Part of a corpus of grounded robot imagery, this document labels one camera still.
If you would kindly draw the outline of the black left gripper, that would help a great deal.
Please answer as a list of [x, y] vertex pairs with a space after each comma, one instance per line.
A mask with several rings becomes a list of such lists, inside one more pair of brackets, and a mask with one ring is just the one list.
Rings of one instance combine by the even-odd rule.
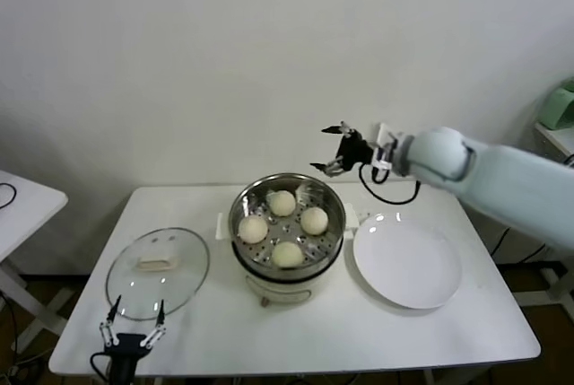
[[120, 333], [114, 329], [114, 321], [121, 301], [119, 295], [110, 308], [107, 317], [100, 323], [99, 330], [109, 358], [108, 381], [111, 385], [128, 385], [135, 381], [138, 362], [147, 356], [153, 346], [165, 335], [164, 300], [159, 305], [154, 329], [147, 335]]

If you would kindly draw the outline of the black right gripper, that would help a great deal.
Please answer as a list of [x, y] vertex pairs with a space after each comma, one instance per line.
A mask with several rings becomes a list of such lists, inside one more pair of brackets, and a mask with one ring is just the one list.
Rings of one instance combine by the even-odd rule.
[[334, 160], [328, 163], [312, 162], [310, 165], [327, 177], [338, 177], [346, 173], [344, 165], [356, 163], [370, 164], [374, 149], [359, 132], [344, 121], [338, 125], [325, 127], [322, 133], [331, 135], [343, 135]]

